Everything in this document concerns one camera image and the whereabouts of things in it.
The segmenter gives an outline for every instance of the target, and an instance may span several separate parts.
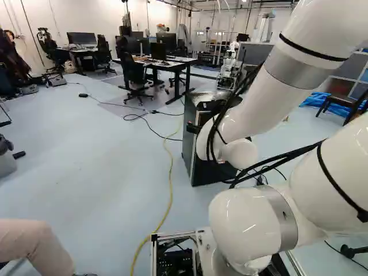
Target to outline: gray floor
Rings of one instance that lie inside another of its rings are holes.
[[[116,102],[126,94],[100,80],[74,74],[66,78],[83,83],[100,101]],[[206,83],[198,89],[214,86],[213,81],[202,81]],[[134,111],[122,108],[124,111],[119,112],[92,98],[79,98],[78,93],[84,90],[83,86],[70,84],[41,89],[35,95],[6,103],[14,122],[1,133],[14,143],[16,151],[25,150],[27,156],[18,161],[15,173],[0,179],[0,217],[49,222],[78,271],[128,275],[136,247],[154,230],[166,209],[170,159],[163,140],[150,132],[144,121],[122,120],[122,115]],[[183,106],[176,101],[160,111],[179,114]],[[288,122],[256,136],[260,157],[314,143],[341,128],[342,118],[328,113],[316,118],[316,112],[297,108]],[[162,135],[182,126],[181,116],[149,114],[146,118]],[[181,136],[182,128],[175,137]],[[206,226],[211,199],[227,186],[217,183],[192,188],[181,158],[181,143],[170,141],[168,145],[174,157],[174,203],[162,232]],[[280,169],[288,176],[295,163]],[[267,177],[269,182],[282,181],[275,172]],[[331,241],[336,248],[344,242],[368,245],[365,237]],[[307,275],[366,275],[323,243],[294,251]],[[146,246],[135,275],[148,275],[149,259]],[[366,256],[357,259],[368,265]],[[26,262],[13,275],[37,273]]]

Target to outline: table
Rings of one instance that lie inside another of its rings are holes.
[[[194,59],[192,57],[166,56],[166,60],[171,62],[182,62],[186,64],[185,93],[192,92],[195,88],[190,88],[190,66],[198,59]]]
[[[121,60],[120,59],[113,59],[112,60],[115,63],[121,64]],[[154,63],[147,63],[144,62],[142,60],[135,60],[136,63],[140,63],[145,65],[147,68],[151,68],[153,75],[154,75],[154,84],[157,85],[158,84],[158,70],[161,71],[168,71],[168,72],[173,72],[175,73],[175,77],[174,77],[174,83],[175,83],[175,87],[174,87],[174,97],[170,100],[168,100],[166,102],[166,105],[171,104],[172,102],[175,102],[176,100],[180,99],[185,93],[188,93],[190,91],[193,91],[194,89],[189,89],[189,83],[190,83],[190,72],[189,72],[189,76],[187,76],[187,80],[186,80],[186,88],[185,88],[185,92],[180,94],[179,92],[179,78],[180,78],[180,73],[181,71],[183,71],[185,68],[187,68],[187,64],[184,62],[176,62],[176,61],[170,61],[168,60],[167,62],[169,63],[169,65],[164,65],[160,62],[154,62]]]
[[[98,48],[95,47],[95,48],[73,49],[73,50],[71,50],[71,49],[59,47],[56,50],[57,51],[67,51],[67,52],[69,52],[75,60],[74,63],[75,63],[76,69],[78,70],[78,74],[86,76],[86,74],[83,73],[83,67],[80,64],[80,62],[78,61],[78,58],[83,58],[84,56],[94,56],[94,53],[98,51]]]

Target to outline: gray mat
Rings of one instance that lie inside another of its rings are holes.
[[[120,76],[117,78],[103,80],[103,82],[115,86],[124,85],[124,80]],[[205,82],[201,82],[198,78],[190,78],[190,87],[198,88],[203,86],[204,84]],[[150,87],[144,91],[147,95],[153,95],[154,99],[152,101],[149,98],[142,98],[143,108],[147,110],[157,110],[165,106],[166,102],[174,97],[174,87],[170,88],[170,83],[168,81],[165,82],[165,88],[168,89],[169,95],[166,93],[165,89],[161,89],[160,86],[162,85]],[[179,91],[180,93],[183,93],[185,91],[185,86],[182,83],[180,83]],[[130,101],[128,101],[127,104],[136,108],[142,108],[141,106],[139,106],[138,99],[131,99]]]
[[[121,118],[123,118],[125,115],[128,114],[137,114],[142,116],[143,114],[146,113],[146,111],[144,110],[144,107],[139,106],[138,104],[126,104],[124,105],[123,103],[123,99],[124,97],[118,97],[118,98],[114,98],[111,99],[109,101],[106,101],[109,104],[105,104],[105,103],[99,103],[98,105],[102,108],[104,108],[105,110],[113,113],[114,115],[117,115]]]
[[[108,72],[107,74],[103,73],[102,71],[94,71],[94,72],[84,72],[87,76],[89,76],[91,79],[98,79],[98,80],[104,80],[108,79],[114,76],[120,76],[122,75],[122,72],[116,71],[117,75],[115,73]]]

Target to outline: beige pants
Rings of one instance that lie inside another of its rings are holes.
[[[68,252],[42,221],[0,219],[0,263],[28,258],[42,276],[72,276]]]

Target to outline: yellow cable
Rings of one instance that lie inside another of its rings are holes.
[[[163,225],[163,223],[165,222],[165,220],[167,218],[167,215],[170,212],[171,206],[173,204],[173,198],[172,198],[173,197],[173,195],[172,195],[173,194],[173,182],[171,180],[171,172],[173,171],[174,157],[173,157],[173,154],[171,153],[171,151],[167,148],[166,141],[167,141],[168,138],[170,138],[170,137],[174,136],[175,134],[177,134],[179,132],[181,126],[182,126],[182,124],[180,123],[178,129],[174,133],[170,134],[169,136],[166,136],[165,139],[163,140],[163,147],[165,148],[165,150],[167,151],[167,153],[169,154],[170,159],[171,159],[170,160],[170,169],[168,171],[168,184],[169,184],[169,187],[170,187],[170,200],[168,202],[166,212],[165,212],[161,222],[157,226],[156,230],[154,230],[152,233],[157,233],[157,231],[160,230],[160,228]],[[143,245],[145,245],[145,243],[147,241],[149,241],[150,237],[151,237],[151,235],[148,235],[147,237],[145,237],[145,239],[139,244],[139,246],[138,246],[138,248],[137,248],[137,250],[134,254],[133,262],[132,262],[132,265],[131,265],[131,276],[134,275],[134,267],[136,265],[139,253],[142,250]]]

